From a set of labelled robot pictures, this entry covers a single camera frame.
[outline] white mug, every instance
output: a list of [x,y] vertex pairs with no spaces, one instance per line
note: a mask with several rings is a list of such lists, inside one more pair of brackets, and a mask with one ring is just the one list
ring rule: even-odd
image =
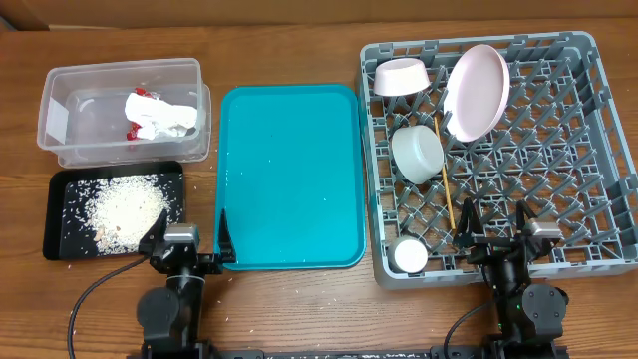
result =
[[404,235],[388,247],[388,261],[397,270],[418,273],[428,264],[428,250],[418,239]]
[[414,184],[422,184],[443,168],[443,147],[427,126],[400,128],[392,135],[392,154],[399,171]]

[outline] blue tray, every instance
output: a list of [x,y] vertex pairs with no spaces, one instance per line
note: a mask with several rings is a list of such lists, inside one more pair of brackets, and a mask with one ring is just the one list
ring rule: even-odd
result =
[[363,160],[350,89],[237,88],[221,105],[218,155],[215,218],[226,208],[237,253],[228,269],[340,268],[361,260]]

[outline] wooden stick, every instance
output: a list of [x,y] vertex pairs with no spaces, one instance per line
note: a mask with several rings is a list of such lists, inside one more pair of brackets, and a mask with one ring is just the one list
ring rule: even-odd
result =
[[[435,133],[437,133],[437,137],[439,138],[439,142],[441,141],[441,135],[439,135],[439,120],[437,120],[437,116],[433,116],[435,119]],[[452,230],[456,230],[457,226],[455,225],[455,215],[452,211],[452,200],[450,199],[450,189],[448,188],[448,172],[446,171],[446,165],[448,161],[443,158],[443,168],[441,169],[443,175],[443,187],[446,189],[446,202],[448,203],[448,213],[450,214],[450,228]]]

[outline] dish rack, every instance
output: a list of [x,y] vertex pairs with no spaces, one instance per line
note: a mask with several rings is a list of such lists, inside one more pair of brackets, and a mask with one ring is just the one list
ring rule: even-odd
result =
[[[464,51],[496,48],[507,61],[509,99],[499,124],[471,143],[446,128],[446,82]],[[421,59],[432,85],[411,96],[373,91],[375,69],[403,57]],[[388,289],[482,281],[451,246],[441,174],[414,185],[397,171],[390,147],[400,127],[438,117],[454,218],[464,199],[478,207],[487,236],[513,236],[514,209],[525,199],[541,220],[556,221],[564,240],[532,263],[532,277],[614,275],[638,267],[638,177],[594,39],[584,32],[379,43],[361,50],[360,121],[373,224],[373,266]],[[399,235],[421,240],[430,254],[424,271],[394,272],[387,248]]]

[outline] white cloth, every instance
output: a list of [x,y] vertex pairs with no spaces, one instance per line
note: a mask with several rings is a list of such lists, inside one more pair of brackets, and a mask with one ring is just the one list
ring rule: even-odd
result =
[[153,140],[157,136],[182,137],[197,122],[197,109],[191,106],[171,105],[131,93],[124,112],[129,121],[140,125],[138,138]]

